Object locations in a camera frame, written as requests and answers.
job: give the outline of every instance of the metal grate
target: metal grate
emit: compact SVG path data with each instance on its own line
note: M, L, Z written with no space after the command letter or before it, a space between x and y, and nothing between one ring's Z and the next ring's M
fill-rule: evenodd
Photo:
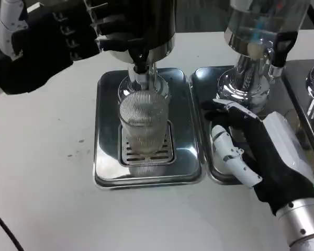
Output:
M119 148L120 162L125 166L141 166L145 164L165 165L174 159L171 125L168 124L162 148L151 155L140 155L135 153L127 141L127 137L121 127L121 148Z

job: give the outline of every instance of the black cable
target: black cable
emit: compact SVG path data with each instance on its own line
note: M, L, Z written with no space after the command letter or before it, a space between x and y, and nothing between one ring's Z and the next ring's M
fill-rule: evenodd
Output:
M10 238L10 240L13 242L13 244L15 245L16 249L18 251L24 251L24 249L22 248L22 246L20 245L20 242L16 239L16 237L14 236L14 234L9 230L9 228L7 227L7 225L5 224L5 222L0 218L0 226L2 227L2 229L6 232L6 234L8 235L8 237Z

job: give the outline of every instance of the white table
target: white table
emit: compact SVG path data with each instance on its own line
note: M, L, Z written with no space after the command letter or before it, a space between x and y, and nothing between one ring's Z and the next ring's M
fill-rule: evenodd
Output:
M222 32L183 33L158 66L190 76L236 58ZM289 59L314 59L314 31L300 32ZM97 82L125 68L104 53L31 94L0 96L0 216L25 250L288 250L269 206L244 186L206 176L190 186L95 187ZM15 250L1 228L0 250Z

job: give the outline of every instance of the drink dispenser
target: drink dispenser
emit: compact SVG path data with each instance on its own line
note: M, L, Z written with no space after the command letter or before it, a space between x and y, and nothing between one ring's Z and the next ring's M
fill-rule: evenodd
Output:
M231 0L227 44L240 57L219 79L218 98L262 110L270 81L280 77L310 0Z

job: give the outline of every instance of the robotic hand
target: robotic hand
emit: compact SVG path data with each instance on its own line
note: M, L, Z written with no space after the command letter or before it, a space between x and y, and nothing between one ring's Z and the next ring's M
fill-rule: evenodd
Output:
M214 99L202 104L210 112L214 150L235 177L253 187L279 218L290 250L314 250L314 177L306 156L284 117L264 120L236 102ZM243 132L250 153L233 142L230 127Z
M103 22L112 15L132 16L136 7L127 5L121 0L70 0L51 7L37 4L27 10L24 0L2 0L0 89L6 94L31 92L74 61L102 50L131 49L133 57L143 54L134 53L144 44L136 26L125 20ZM128 41L97 39L98 35L117 32L134 35Z
M84 2L27 13L21 0L3 0L0 13L0 88L7 94L31 92L73 61L99 53Z

